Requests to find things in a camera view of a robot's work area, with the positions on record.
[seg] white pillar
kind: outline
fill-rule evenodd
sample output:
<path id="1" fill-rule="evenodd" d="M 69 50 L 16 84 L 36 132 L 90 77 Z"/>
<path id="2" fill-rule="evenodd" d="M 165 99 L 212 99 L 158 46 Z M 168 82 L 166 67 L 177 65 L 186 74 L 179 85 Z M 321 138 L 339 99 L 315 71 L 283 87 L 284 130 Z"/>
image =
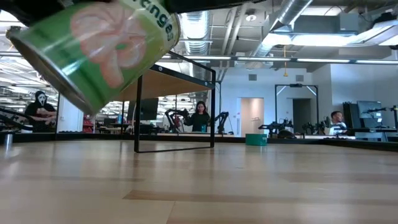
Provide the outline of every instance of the white pillar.
<path id="1" fill-rule="evenodd" d="M 57 132 L 60 131 L 82 131 L 83 112 L 71 104 L 64 96 L 60 96 L 58 108 Z"/>

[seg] door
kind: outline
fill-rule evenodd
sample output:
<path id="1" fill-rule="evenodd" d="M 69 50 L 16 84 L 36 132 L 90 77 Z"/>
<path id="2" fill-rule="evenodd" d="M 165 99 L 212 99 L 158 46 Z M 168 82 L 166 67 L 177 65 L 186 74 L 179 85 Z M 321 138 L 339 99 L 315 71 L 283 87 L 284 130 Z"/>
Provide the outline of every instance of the door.
<path id="1" fill-rule="evenodd" d="M 264 99 L 241 98 L 240 136 L 258 133 L 258 127 L 264 122 Z"/>
<path id="2" fill-rule="evenodd" d="M 305 133 L 303 125 L 308 122 L 311 122 L 311 99 L 293 99 L 294 132 Z"/>

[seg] can label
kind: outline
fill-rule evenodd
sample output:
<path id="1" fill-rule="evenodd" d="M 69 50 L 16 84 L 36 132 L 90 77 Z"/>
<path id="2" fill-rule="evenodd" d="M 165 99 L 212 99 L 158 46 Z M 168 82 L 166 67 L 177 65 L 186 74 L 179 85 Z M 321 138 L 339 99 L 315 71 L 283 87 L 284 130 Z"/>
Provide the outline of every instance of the can label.
<path id="1" fill-rule="evenodd" d="M 56 78 L 43 74 L 53 86 L 66 79 L 91 111 L 62 92 L 67 89 L 61 94 L 94 113 L 166 54 L 179 35 L 178 19 L 158 1 L 118 0 L 74 5 L 17 38 L 62 71 Z"/>

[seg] man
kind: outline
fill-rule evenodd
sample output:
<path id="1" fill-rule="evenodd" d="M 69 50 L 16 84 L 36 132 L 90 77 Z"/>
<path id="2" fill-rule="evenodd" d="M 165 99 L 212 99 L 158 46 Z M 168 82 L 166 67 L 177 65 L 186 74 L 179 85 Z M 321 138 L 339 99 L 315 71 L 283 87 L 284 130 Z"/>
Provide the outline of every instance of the man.
<path id="1" fill-rule="evenodd" d="M 51 123 L 55 122 L 57 117 L 55 108 L 47 103 L 47 97 L 42 91 L 37 91 L 35 93 L 35 101 L 26 108 L 25 114 L 35 120 L 35 122 L 31 124 L 33 125 L 34 132 L 51 131 Z"/>
<path id="2" fill-rule="evenodd" d="M 333 134 L 341 134 L 347 132 L 347 125 L 343 122 L 343 113 L 334 111 L 331 113 L 331 127 L 334 129 Z"/>

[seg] green box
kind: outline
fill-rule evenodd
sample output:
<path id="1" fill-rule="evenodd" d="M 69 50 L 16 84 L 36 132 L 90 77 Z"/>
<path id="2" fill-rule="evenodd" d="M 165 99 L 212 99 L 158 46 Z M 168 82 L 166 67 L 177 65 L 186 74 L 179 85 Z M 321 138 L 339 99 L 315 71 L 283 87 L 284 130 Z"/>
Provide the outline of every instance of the green box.
<path id="1" fill-rule="evenodd" d="M 267 146 L 266 134 L 246 134 L 247 146 Z"/>

